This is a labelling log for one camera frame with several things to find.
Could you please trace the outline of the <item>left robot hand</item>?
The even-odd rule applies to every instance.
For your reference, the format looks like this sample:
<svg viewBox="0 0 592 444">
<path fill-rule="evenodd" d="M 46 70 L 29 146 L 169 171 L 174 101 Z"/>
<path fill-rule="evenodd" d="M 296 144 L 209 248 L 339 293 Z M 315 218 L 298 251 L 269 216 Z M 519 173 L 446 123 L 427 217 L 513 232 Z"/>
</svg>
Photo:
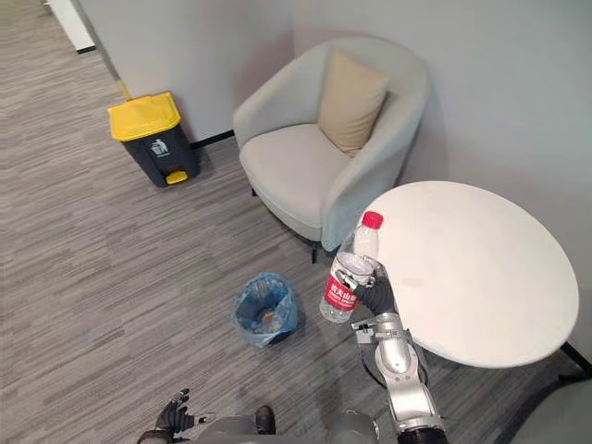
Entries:
<svg viewBox="0 0 592 444">
<path fill-rule="evenodd" d="M 194 416 L 187 414 L 185 406 L 189 397 L 190 390 L 188 388 L 177 392 L 158 416 L 155 429 L 164 431 L 173 438 L 176 434 L 193 428 L 195 425 Z"/>
</svg>

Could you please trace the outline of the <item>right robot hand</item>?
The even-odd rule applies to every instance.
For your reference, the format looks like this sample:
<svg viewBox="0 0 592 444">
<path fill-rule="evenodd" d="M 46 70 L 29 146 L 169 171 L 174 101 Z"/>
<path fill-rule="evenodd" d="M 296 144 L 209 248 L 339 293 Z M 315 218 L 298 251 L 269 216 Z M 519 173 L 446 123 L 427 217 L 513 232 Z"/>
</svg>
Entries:
<svg viewBox="0 0 592 444">
<path fill-rule="evenodd" d="M 374 316 L 384 313 L 398 313 L 395 296 L 386 268 L 377 262 L 371 282 L 367 285 L 356 282 L 344 271 L 337 272 L 337 280 L 351 290 L 357 300 L 369 309 Z"/>
</svg>

